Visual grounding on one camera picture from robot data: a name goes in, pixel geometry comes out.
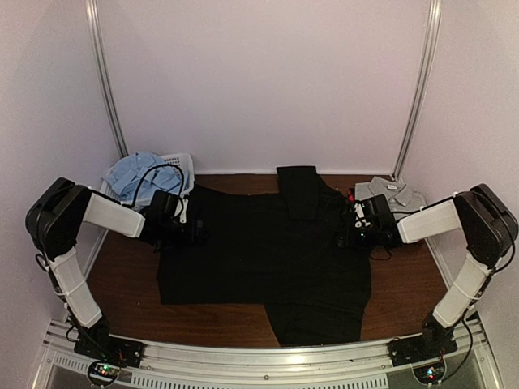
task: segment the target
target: wooden surface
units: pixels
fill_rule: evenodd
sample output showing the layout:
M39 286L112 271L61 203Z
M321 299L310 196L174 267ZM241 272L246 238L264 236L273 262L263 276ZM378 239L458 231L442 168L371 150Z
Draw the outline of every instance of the wooden surface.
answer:
M346 192L371 176L323 176ZM277 192L274 175L197 176L198 184L236 195ZM384 258L374 252L374 258ZM362 339L419 332L422 320L445 293L444 282L426 245L396 249L389 261L371 261L372 296ZM157 286L158 254L135 239L110 233L88 284L112 332L120 336L207 346L276 347L260 305L162 306Z

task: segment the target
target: wire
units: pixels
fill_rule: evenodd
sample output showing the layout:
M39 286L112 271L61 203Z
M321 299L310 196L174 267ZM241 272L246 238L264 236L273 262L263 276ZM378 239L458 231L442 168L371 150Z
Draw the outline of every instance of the wire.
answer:
M139 184L137 185L137 189L135 190L135 194L133 195L133 201L131 202L131 205L129 206L129 208L133 208L137 204L137 195L139 194L140 187L143 185L143 182L144 182L144 179L146 178L146 176L150 172L152 172L153 170L159 169L159 168L165 168L166 166L171 166L172 168L174 168L176 171L179 172L179 175L180 175L180 188L178 189L178 197L180 198L180 195L182 194L182 191L184 189L184 172L177 165L173 165L173 164L160 164L160 165L152 166L151 168L149 168L146 171L146 173L144 173L144 175L140 178Z
M78 340L73 340L71 338L69 338L68 336L71 334L72 330L75 328L74 325L72 325L67 331L66 331L66 334L65 334L65 337L66 339L69 341L69 342L72 342L72 343L78 343L79 341Z
M34 259L36 260L36 263L41 270L43 270L45 273L49 272L49 269L45 268L45 266L49 266L49 261L42 253L37 253L34 255Z
M472 348L474 346L474 337L472 335L472 331L470 330L469 326L467 325L467 322L465 320L465 315L464 315L464 318L461 320L461 322L463 323L463 326L465 327L465 329L467 330L467 332L469 333L469 338L470 338L470 344L469 344L469 350L467 351L467 354L465 354L465 357L463 358L463 361L461 361L461 363L457 366L456 369L454 369L454 371L447 377L445 378L442 378L441 379L441 383L444 383L445 381L447 381L448 379L451 379L454 374L456 374L458 371L460 371L461 367L467 362L467 360L469 359L469 356L470 356L470 353L472 352Z

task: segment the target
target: white backdrop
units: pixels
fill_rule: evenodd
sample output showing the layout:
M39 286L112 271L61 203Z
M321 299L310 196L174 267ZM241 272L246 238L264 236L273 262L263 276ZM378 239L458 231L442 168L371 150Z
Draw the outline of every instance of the white backdrop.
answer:
M389 173L429 2L99 2L131 152L190 152L198 173Z

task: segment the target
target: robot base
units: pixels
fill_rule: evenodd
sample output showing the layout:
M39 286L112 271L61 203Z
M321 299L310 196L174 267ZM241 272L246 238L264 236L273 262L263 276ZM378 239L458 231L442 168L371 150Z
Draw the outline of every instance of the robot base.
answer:
M395 367L438 358L442 348L444 354L454 353L457 351L457 344L448 339L438 348L427 347L422 335L395 339L388 344L389 356Z
M135 340L111 336L109 338L109 349L117 350L117 352L120 351L122 360L126 366L135 368L140 367L140 359L143 354L144 344ZM100 353L97 348L88 347L88 344L85 344L84 342L78 342L75 344L74 353L98 360L105 359L104 354Z

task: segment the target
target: metal frame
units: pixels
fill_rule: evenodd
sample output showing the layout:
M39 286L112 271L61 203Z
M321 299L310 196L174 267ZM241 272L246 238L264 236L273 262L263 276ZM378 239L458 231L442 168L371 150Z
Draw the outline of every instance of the metal frame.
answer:
M410 149L411 140L413 139L418 124L418 116L422 108L423 99L426 94L427 81L429 80L429 74L431 73L436 51L436 43L438 42L438 35L440 32L440 6L441 0L431 0L427 29L425 32L425 41L423 42L422 62L420 63L418 80L416 88L414 89L413 104L411 105L410 114L407 119L407 126L405 128L404 139L402 140L397 163L395 164L395 169L392 173L392 177L395 181L398 181L401 178L405 160Z
M105 49L103 48L103 40L101 36L101 25L97 14L97 0L86 0L88 26L92 34L92 43L94 47L94 57L96 58L97 71L101 83L103 99L105 101L106 112L112 133L114 135L115 145L118 149L119 156L123 158L128 155L127 143L122 134L121 122L115 106L114 92L110 84L108 67L106 65Z
M474 353L487 389L502 389L499 373L487 336L479 320L469 322L474 336ZM66 340L68 324L53 321L44 339L44 352L34 389L49 387L54 366L86 373L91 362L74 354L74 344ZM75 339L72 331L70 337ZM469 337L462 325L454 331L458 351L463 355ZM141 340L145 344L139 369L126 368L119 382L128 387L168 389L236 388L317 388L362 387L362 382L378 382L387 388L387 374L408 370L410 365L393 367L386 344L391 339L313 348L211 348Z

